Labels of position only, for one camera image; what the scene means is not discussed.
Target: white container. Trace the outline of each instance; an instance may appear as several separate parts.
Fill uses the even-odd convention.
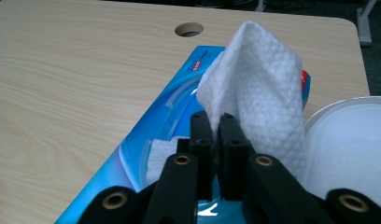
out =
[[[301,180],[325,199],[332,189],[353,189],[381,206],[381,97],[344,100],[305,124],[308,160]]]

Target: blue tissue box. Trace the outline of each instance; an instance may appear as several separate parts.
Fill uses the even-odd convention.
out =
[[[198,46],[131,132],[113,151],[85,188],[69,204],[56,223],[77,223],[93,198],[102,190],[122,186],[139,191],[148,185],[148,154],[153,139],[190,136],[191,114],[203,110],[196,92],[205,70],[224,47]],[[303,72],[303,106],[307,102],[310,76]],[[199,203],[199,211],[214,206],[214,216],[198,216],[199,223],[244,222],[239,202]]]

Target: tissue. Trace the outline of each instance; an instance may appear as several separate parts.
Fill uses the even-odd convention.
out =
[[[257,152],[300,176],[306,158],[301,59],[262,26],[245,21],[209,72],[197,100],[213,133],[220,117],[232,114]]]
[[[179,137],[173,137],[170,141],[154,139],[148,158],[147,181],[152,184],[159,180],[167,158],[176,153],[176,144]]]

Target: screw hole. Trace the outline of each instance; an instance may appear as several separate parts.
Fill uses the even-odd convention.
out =
[[[266,156],[259,156],[259,157],[257,157],[257,159],[255,161],[259,165],[262,165],[262,166],[271,166],[271,165],[273,165],[272,159],[270,159],[269,157],[266,157]]]
[[[125,192],[114,192],[103,199],[105,209],[117,209],[127,203],[127,194]]]
[[[241,144],[240,141],[238,141],[238,140],[232,140],[232,145],[238,146],[240,144]]]
[[[162,217],[159,224],[176,224],[176,220],[173,217]]]
[[[303,222],[303,224],[318,224],[319,222],[318,221],[316,221],[316,220],[314,220],[314,219],[312,219],[312,218],[310,218],[310,217],[307,217],[305,220],[304,220],[304,222]]]
[[[210,143],[210,141],[205,140],[205,139],[202,139],[202,138],[197,139],[196,142],[197,142],[198,144],[201,144],[201,145],[205,145],[205,144]]]
[[[191,162],[191,158],[187,156],[177,156],[174,158],[174,162],[178,165],[186,165]]]
[[[339,196],[339,202],[346,208],[355,212],[364,213],[369,210],[368,204],[359,197],[351,194],[342,194]]]

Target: desk surface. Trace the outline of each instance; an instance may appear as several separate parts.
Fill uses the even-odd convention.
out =
[[[197,45],[254,20],[303,59],[309,118],[368,95],[354,24],[279,14],[98,1],[0,2],[0,223],[51,223]],[[180,37],[176,27],[204,30]]]

